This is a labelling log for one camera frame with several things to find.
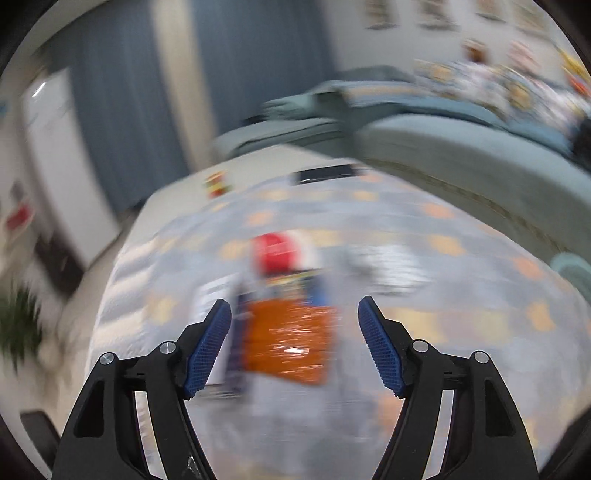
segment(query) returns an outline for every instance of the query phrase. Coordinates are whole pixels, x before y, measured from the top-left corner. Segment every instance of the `picture frame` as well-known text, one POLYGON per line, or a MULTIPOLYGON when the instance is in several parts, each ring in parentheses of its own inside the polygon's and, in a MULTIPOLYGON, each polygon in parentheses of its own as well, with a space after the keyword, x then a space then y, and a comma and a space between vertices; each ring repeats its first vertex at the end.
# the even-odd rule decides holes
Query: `picture frame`
POLYGON ((505 12, 500 0, 475 0, 476 13, 481 17, 499 22, 505 21, 505 12))
POLYGON ((449 11, 449 0, 417 0, 419 25, 433 30, 455 30, 457 24, 449 11))
POLYGON ((396 26, 396 12, 393 0, 363 0, 366 28, 383 30, 396 26))
POLYGON ((546 13, 533 0, 513 0, 515 26, 529 35, 548 38, 546 13))

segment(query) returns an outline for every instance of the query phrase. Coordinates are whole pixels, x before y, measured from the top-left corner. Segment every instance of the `green plant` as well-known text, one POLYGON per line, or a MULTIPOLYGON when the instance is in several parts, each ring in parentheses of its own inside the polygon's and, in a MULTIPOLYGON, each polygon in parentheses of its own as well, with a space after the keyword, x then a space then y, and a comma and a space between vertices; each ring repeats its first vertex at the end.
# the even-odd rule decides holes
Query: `green plant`
POLYGON ((37 354, 43 332, 39 323, 41 306, 28 287, 13 288, 0 297, 0 351, 12 360, 14 371, 26 354, 37 354))

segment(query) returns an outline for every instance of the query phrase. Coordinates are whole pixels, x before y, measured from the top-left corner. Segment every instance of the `orange package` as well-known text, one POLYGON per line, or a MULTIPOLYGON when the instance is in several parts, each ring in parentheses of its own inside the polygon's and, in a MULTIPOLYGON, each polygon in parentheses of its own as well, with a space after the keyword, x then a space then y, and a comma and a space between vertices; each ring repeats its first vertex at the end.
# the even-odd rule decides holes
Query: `orange package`
POLYGON ((324 383, 333 309, 277 299, 253 302, 249 309, 246 370, 305 384, 324 383))

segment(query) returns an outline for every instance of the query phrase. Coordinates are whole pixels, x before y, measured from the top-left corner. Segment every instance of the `blue gripper pad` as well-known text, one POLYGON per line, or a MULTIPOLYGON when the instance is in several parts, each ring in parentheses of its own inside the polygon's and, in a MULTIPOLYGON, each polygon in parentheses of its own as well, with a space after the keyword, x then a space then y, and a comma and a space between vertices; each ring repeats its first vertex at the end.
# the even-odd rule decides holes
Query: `blue gripper pad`
POLYGON ((205 321, 209 321, 209 326, 203 332, 187 364, 187 380, 183 388, 189 397, 205 388, 205 383, 232 323, 230 305, 223 302, 222 306, 214 313, 213 318, 206 318, 205 321))
POLYGON ((392 390, 396 396, 399 396, 405 387, 402 380, 400 356, 367 299, 359 302, 357 316, 365 343, 367 343, 371 352, 384 386, 392 390))

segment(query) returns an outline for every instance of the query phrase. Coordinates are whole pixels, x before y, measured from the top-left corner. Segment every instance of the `blue curtain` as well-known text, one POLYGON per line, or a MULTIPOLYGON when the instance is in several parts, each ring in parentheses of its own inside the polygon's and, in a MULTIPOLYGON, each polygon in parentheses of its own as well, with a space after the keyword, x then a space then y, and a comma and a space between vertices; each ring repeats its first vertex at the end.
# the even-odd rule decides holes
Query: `blue curtain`
POLYGON ((241 127, 268 100, 334 78, 316 0, 192 0, 220 133, 241 127))
POLYGON ((121 212, 189 174, 160 75, 148 0, 117 0, 47 44, 69 67, 83 138, 99 182, 121 212))

